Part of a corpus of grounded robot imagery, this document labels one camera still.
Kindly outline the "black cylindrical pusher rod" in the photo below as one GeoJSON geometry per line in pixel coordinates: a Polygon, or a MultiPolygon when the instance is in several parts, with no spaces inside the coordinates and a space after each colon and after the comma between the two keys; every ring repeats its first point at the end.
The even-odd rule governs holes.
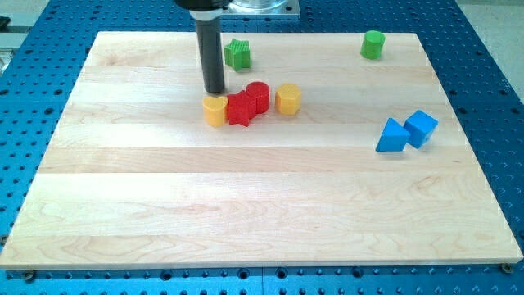
{"type": "Polygon", "coordinates": [[[205,90],[222,93],[225,84],[220,18],[196,20],[196,33],[205,90]]]}

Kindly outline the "black tool holder with collar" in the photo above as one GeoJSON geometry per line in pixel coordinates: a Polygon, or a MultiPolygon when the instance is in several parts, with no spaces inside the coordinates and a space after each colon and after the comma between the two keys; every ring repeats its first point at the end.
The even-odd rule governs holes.
{"type": "Polygon", "coordinates": [[[213,20],[222,15],[231,0],[174,0],[182,9],[188,10],[195,20],[213,20]]]}

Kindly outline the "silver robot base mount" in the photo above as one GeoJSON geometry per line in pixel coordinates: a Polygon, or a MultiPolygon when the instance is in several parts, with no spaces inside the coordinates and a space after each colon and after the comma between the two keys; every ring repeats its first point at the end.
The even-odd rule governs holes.
{"type": "Polygon", "coordinates": [[[225,15],[298,16],[299,0],[232,0],[223,8],[225,15]]]}

